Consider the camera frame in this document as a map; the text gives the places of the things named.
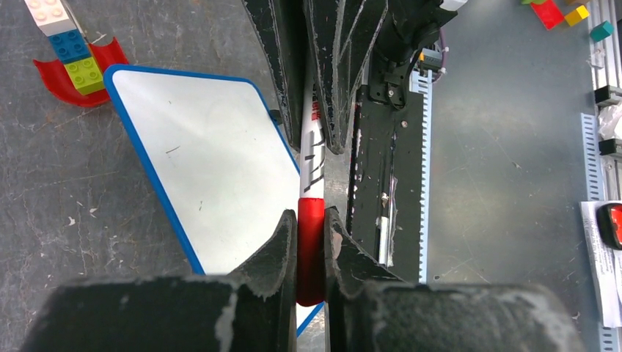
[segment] gray table surface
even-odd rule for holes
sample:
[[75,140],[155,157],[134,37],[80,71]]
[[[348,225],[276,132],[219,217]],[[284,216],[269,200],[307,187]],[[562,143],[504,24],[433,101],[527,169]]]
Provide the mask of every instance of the gray table surface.
[[[570,7],[561,6],[567,13]],[[520,1],[470,1],[434,87],[428,280],[551,289],[598,346],[579,211],[580,113],[594,114],[587,21],[547,32]]]
[[[428,277],[546,285],[580,312],[592,344],[577,207],[579,113],[593,112],[587,29],[545,32],[516,2],[471,0],[445,30],[450,73],[434,92]],[[130,63],[250,78],[276,106],[239,1],[70,3],[88,38],[117,37]],[[22,1],[0,0],[0,46],[0,351],[14,351],[64,281],[190,268],[112,106],[69,106],[43,87],[31,60],[54,52]],[[326,170],[327,202],[342,212],[348,159],[332,156]],[[323,345],[318,335],[299,342]]]

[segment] green block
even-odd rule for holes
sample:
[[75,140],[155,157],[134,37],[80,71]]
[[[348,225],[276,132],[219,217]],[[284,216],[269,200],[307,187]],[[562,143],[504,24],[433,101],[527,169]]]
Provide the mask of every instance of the green block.
[[82,95],[88,95],[104,89],[103,76],[92,56],[66,64],[65,70],[69,78],[71,78],[73,86]]
[[609,21],[605,21],[592,29],[590,37],[592,37],[592,40],[595,42],[600,42],[601,40],[609,37],[612,33],[613,25],[609,23]]

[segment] white board with blue border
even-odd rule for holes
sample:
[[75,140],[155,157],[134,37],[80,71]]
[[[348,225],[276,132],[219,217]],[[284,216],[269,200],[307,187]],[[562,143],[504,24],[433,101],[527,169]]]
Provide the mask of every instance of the white board with blue border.
[[[104,82],[195,273],[228,274],[296,209],[298,167],[251,81],[114,65]],[[297,307],[298,335],[321,307]]]

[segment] blue border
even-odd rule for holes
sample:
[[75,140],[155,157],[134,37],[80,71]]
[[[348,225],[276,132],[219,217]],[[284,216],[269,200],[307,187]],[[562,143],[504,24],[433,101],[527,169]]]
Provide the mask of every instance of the blue border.
[[[114,107],[117,109],[117,112],[119,113],[119,116],[121,117],[121,122],[123,123],[123,126],[125,127],[125,130],[127,131],[128,136],[130,137],[130,141],[132,142],[132,145],[134,146],[134,149],[136,150],[136,154],[138,154],[138,157],[142,163],[142,166],[144,167],[144,170],[147,173],[147,176],[149,177],[151,184],[153,185],[153,189],[155,190],[158,197],[160,198],[160,203],[162,204],[162,207],[164,208],[164,212],[167,214],[167,217],[169,218],[169,221],[171,222],[171,225],[172,225],[173,230],[175,231],[175,234],[177,234],[177,237],[181,244],[181,248],[183,249],[184,253],[186,253],[186,256],[188,257],[188,261],[190,262],[192,271],[196,274],[205,275],[205,271],[203,270],[203,267],[201,266],[201,262],[199,261],[197,254],[192,249],[190,240],[188,239],[186,232],[183,230],[183,227],[181,226],[181,222],[179,221],[179,218],[175,210],[173,209],[171,201],[169,197],[167,196],[167,193],[165,192],[164,187],[162,186],[162,182],[160,181],[160,178],[158,177],[158,174],[156,173],[156,169],[153,167],[153,164],[151,163],[151,160],[149,159],[147,151],[144,148],[144,145],[142,144],[140,137],[138,136],[138,132],[136,131],[136,128],[134,127],[130,119],[128,111],[125,109],[125,106],[123,105],[123,102],[121,101],[119,92],[117,91],[117,88],[114,87],[114,83],[112,82],[112,76],[117,71],[160,73],[160,74],[171,75],[171,76],[209,78],[209,79],[220,79],[223,81],[244,82],[244,83],[250,84],[253,88],[255,88],[255,91],[257,91],[257,95],[259,95],[259,98],[261,99],[263,106],[266,108],[266,111],[268,112],[268,114],[270,114],[270,109],[268,109],[268,104],[266,104],[266,100],[261,95],[259,88],[257,88],[257,86],[252,81],[246,78],[209,75],[206,73],[167,70],[164,68],[133,66],[133,65],[112,65],[108,67],[108,69],[106,69],[106,72],[103,74],[103,82],[104,82],[104,85],[106,86],[106,90],[108,91],[108,94],[110,95],[112,103],[114,104]],[[290,156],[292,164],[296,168],[296,171],[300,174],[300,169],[298,168],[298,164],[296,164],[296,160],[294,159],[291,153],[291,150],[289,146],[287,145],[287,142],[285,141],[285,138],[281,134],[278,124],[272,119],[271,121],[272,121],[272,124],[274,125],[274,128],[277,130],[277,134],[279,135],[281,142],[283,143],[283,146],[285,147],[285,149],[287,150]],[[322,309],[322,307],[323,307],[323,303],[320,303],[317,306],[315,306],[313,311],[311,311],[311,313],[307,316],[307,318],[302,322],[300,327],[297,328],[296,336],[300,336],[300,334],[309,325],[309,323],[315,317],[315,315],[318,314],[318,312],[320,311],[320,309]]]

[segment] plastic bag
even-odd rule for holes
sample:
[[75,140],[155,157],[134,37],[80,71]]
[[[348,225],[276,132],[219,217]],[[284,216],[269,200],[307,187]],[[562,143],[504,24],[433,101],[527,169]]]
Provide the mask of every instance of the plastic bag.
[[622,117],[622,103],[608,106],[599,114],[599,134],[602,139],[622,139],[622,125],[619,125]]

